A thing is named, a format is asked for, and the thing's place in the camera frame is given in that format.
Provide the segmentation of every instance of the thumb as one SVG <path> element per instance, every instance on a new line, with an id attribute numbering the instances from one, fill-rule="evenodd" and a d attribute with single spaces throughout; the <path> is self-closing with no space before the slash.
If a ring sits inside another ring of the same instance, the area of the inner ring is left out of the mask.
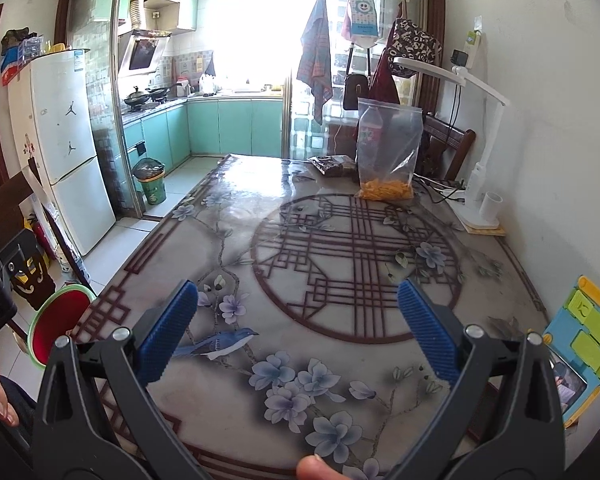
<path id="1" fill-rule="evenodd" d="M 305 456 L 296 466 L 298 480 L 349 480 L 346 476 L 331 469 L 317 455 Z"/>

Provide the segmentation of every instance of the white refrigerator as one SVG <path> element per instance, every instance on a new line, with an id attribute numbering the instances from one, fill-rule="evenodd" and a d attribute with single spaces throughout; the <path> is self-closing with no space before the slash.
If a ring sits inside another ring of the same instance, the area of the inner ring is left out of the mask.
<path id="1" fill-rule="evenodd" d="M 42 186 L 83 256 L 116 221 L 91 133 L 85 55 L 67 50 L 35 58 L 8 86 L 20 165 L 34 157 Z"/>

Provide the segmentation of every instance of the tile floor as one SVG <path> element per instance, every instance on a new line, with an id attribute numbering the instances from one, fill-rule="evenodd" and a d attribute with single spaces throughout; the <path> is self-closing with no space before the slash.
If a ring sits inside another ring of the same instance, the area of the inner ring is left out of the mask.
<path id="1" fill-rule="evenodd" d="M 215 166 L 218 157 L 200 156 L 183 162 L 165 179 L 167 191 L 165 202 L 147 207 L 148 216 L 163 217 L 175 206 L 202 178 Z M 137 218 L 122 218 L 109 230 L 105 237 L 84 257 L 84 263 L 91 276 L 91 286 L 99 294 L 109 280 L 138 247 L 140 242 L 158 225 L 156 221 Z M 49 274 L 56 282 L 56 288 L 63 285 L 60 267 L 54 262 Z M 13 293 L 18 306 L 14 320 L 25 332 L 35 318 L 33 310 L 24 298 Z M 37 368 L 30 357 L 21 352 L 7 326 L 0 330 L 0 373 L 16 381 L 33 399 L 38 398 L 43 371 Z"/>
<path id="2" fill-rule="evenodd" d="M 216 156 L 195 156 L 185 160 L 164 179 L 167 200 L 156 205 L 145 203 L 144 214 L 158 218 L 165 216 L 209 171 L 218 165 L 220 160 L 222 158 Z"/>

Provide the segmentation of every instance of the white lamp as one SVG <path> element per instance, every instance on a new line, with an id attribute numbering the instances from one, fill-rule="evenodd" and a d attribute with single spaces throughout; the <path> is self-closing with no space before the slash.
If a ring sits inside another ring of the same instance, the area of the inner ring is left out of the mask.
<path id="1" fill-rule="evenodd" d="M 409 59 L 407 57 L 396 57 L 394 63 L 400 66 L 410 68 L 416 72 L 422 72 L 423 74 L 437 77 L 439 79 L 449 81 L 451 83 L 466 86 L 466 82 L 470 82 L 476 85 L 478 88 L 487 92 L 490 96 L 497 100 L 496 113 L 491 123 L 491 131 L 486 134 L 486 141 L 484 145 L 484 151 L 480 161 L 475 163 L 475 167 L 469 177 L 469 182 L 466 185 L 464 194 L 461 192 L 455 192 L 454 196 L 462 198 L 464 196 L 464 204 L 449 200 L 448 203 L 451 209 L 454 210 L 456 215 L 462 222 L 473 227 L 475 229 L 495 229 L 498 227 L 498 220 L 488 221 L 479 213 L 480 210 L 480 199 L 482 197 L 482 188 L 484 187 L 484 181 L 486 178 L 486 166 L 487 161 L 493 150 L 493 146 L 496 142 L 498 130 L 500 129 L 500 121 L 502 120 L 502 114 L 504 113 L 504 107 L 510 105 L 510 101 L 500 94 L 496 89 L 487 85 L 483 81 L 480 81 L 476 76 L 469 74 L 468 70 L 464 66 L 455 66 L 452 68 L 452 72 L 440 68 L 438 66 L 416 61 L 415 59 Z"/>

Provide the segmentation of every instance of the black bag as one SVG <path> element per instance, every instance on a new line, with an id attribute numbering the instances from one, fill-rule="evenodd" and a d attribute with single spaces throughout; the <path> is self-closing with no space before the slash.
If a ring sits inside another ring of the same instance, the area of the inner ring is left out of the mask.
<path id="1" fill-rule="evenodd" d="M 369 76 L 362 74 L 350 74 L 351 60 L 353 59 L 353 43 L 349 47 L 349 60 L 347 61 L 347 75 L 344 79 L 344 95 L 342 97 L 342 108 L 345 110 L 357 110 L 358 98 L 369 97 L 369 79 L 371 79 L 371 51 L 366 50 L 366 68 Z"/>
<path id="2" fill-rule="evenodd" d="M 407 57 L 440 66 L 442 47 L 436 38 L 406 18 L 398 18 L 394 26 L 394 36 L 387 44 L 392 75 L 410 78 L 416 74 L 413 70 L 394 63 L 396 57 Z"/>

